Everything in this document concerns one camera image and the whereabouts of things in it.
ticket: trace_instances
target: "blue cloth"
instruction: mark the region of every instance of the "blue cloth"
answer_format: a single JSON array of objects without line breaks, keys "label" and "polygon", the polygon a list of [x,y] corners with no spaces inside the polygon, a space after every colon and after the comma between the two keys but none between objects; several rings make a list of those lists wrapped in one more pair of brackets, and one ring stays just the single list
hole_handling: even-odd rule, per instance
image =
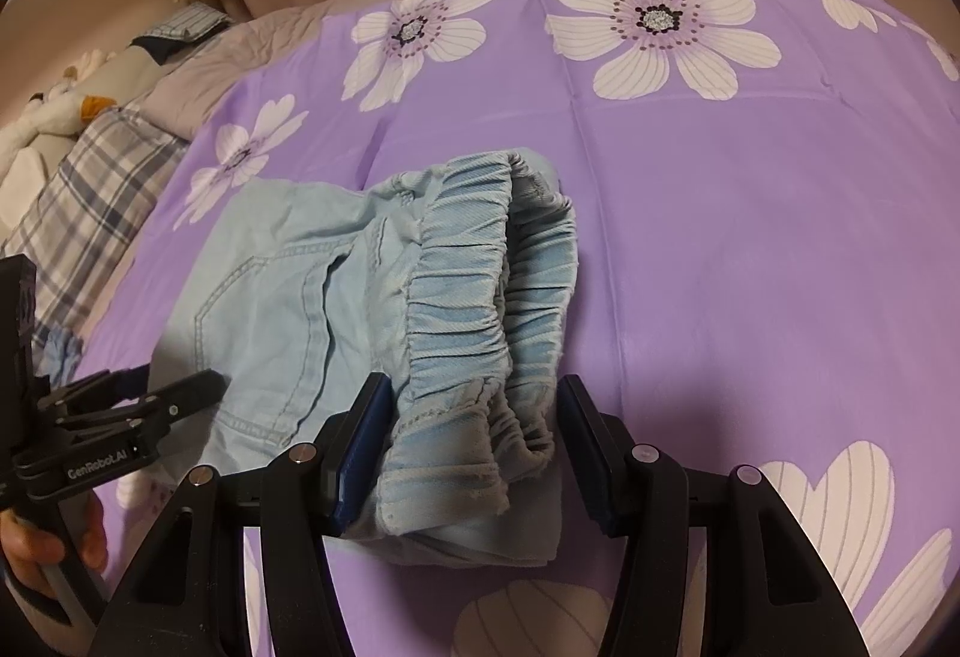
[{"label": "blue cloth", "polygon": [[152,360],[152,386],[230,379],[164,465],[233,473],[312,440],[366,375],[397,420],[350,537],[402,562],[542,564],[560,539],[551,410],[577,272],[541,157],[491,152],[365,193],[254,179],[229,202]]},{"label": "blue cloth", "polygon": [[55,389],[66,386],[73,380],[74,371],[80,364],[82,355],[83,340],[63,326],[51,326],[47,342],[43,346],[43,355],[40,357],[37,374],[49,376],[50,385]]}]

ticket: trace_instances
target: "purple bed sheet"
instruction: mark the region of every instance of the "purple bed sheet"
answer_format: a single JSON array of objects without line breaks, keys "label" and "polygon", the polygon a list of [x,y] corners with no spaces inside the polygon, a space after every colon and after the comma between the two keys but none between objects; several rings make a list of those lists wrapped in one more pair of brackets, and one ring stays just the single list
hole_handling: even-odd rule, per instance
[{"label": "purple bed sheet", "polygon": [[[198,133],[78,375],[149,360],[253,175],[363,189],[532,148],[578,216],[563,369],[685,465],[762,466],[872,655],[896,657],[957,565],[958,77],[881,0],[403,0],[330,17]],[[542,569],[398,568],[331,541],[357,655],[594,654],[622,545],[565,476]],[[144,475],[101,494],[116,582],[167,494]],[[258,563],[251,533],[267,655]]]}]

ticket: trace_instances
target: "jeans pocket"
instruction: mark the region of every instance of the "jeans pocket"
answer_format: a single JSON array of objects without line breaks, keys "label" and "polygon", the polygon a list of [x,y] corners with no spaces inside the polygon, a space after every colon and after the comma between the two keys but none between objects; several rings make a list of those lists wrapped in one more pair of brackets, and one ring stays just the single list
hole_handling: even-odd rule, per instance
[{"label": "jeans pocket", "polygon": [[229,378],[215,422],[278,451],[323,389],[330,354],[326,293],[352,240],[249,259],[196,316],[196,367]]}]

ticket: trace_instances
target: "plaid blanket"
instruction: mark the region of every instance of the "plaid blanket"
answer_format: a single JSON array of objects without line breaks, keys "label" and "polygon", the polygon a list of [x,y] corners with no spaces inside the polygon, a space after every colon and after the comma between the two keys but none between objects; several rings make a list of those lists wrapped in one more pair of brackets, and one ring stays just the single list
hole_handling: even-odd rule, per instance
[{"label": "plaid blanket", "polygon": [[105,110],[0,247],[37,264],[35,363],[53,328],[88,317],[187,147],[131,107]]}]

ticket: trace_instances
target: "human hand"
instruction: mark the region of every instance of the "human hand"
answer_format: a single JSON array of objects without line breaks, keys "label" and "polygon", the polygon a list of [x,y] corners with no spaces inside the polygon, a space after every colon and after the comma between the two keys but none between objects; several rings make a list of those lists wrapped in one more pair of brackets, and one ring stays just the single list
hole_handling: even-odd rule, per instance
[{"label": "human hand", "polygon": [[[80,540],[80,559],[96,572],[107,567],[107,533],[100,498],[89,493],[85,508],[86,531]],[[0,513],[0,547],[3,547],[13,575],[25,587],[55,598],[40,565],[55,565],[64,559],[64,544],[56,535],[19,521],[8,509]]]}]

